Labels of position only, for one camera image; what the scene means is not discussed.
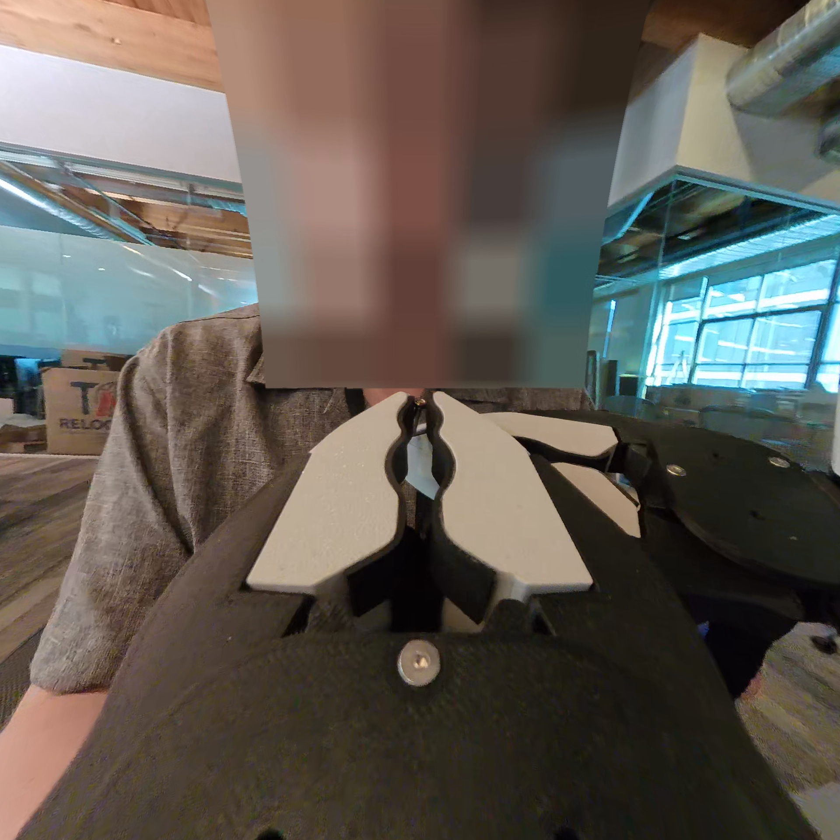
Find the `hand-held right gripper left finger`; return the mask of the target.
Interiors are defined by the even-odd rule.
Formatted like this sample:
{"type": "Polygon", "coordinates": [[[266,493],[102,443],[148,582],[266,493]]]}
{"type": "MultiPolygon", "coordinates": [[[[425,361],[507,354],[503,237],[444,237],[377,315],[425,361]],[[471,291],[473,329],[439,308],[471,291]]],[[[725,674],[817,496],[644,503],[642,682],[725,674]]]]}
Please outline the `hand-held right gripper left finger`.
{"type": "Polygon", "coordinates": [[[246,578],[254,592],[389,596],[406,529],[415,397],[395,392],[331,432],[306,465],[246,578]]]}

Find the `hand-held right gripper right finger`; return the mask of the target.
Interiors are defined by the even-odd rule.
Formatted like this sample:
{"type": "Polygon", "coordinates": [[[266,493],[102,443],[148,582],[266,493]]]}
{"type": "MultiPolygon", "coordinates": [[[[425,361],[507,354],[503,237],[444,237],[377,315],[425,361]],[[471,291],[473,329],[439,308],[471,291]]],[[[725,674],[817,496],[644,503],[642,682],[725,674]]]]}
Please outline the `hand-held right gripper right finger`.
{"type": "Polygon", "coordinates": [[[467,583],[469,601],[527,601],[586,592],[593,579],[530,454],[488,414],[437,393],[437,435],[453,456],[440,479],[444,536],[490,573],[488,595],[467,583]]]}

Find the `cardboard box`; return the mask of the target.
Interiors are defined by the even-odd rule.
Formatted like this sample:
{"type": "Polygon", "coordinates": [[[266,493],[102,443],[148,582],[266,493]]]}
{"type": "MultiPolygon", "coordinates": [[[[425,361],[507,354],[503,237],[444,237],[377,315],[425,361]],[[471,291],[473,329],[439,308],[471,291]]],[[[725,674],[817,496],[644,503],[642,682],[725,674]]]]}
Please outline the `cardboard box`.
{"type": "Polygon", "coordinates": [[[102,454],[129,360],[123,353],[63,350],[57,365],[42,369],[47,454],[102,454]]]}

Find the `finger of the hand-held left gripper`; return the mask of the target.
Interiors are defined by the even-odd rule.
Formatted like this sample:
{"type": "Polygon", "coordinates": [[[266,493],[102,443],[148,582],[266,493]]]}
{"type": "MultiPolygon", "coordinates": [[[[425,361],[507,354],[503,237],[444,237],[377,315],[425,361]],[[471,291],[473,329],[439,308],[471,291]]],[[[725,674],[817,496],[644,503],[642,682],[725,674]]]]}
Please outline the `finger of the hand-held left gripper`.
{"type": "Polygon", "coordinates": [[[640,538],[640,504],[633,492],[592,467],[568,463],[552,467],[627,535],[640,538]]]}
{"type": "Polygon", "coordinates": [[[618,446],[615,431],[597,423],[525,413],[487,413],[483,417],[510,436],[577,458],[603,459],[618,446]]]}

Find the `metal air duct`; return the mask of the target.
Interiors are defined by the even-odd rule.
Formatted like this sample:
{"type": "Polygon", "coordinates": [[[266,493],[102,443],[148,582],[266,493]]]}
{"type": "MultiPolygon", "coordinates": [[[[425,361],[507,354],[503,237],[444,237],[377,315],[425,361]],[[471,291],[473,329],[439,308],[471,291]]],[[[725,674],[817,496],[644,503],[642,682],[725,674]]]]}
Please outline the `metal air duct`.
{"type": "Polygon", "coordinates": [[[777,117],[838,80],[839,2],[812,1],[730,68],[730,105],[777,117]]]}

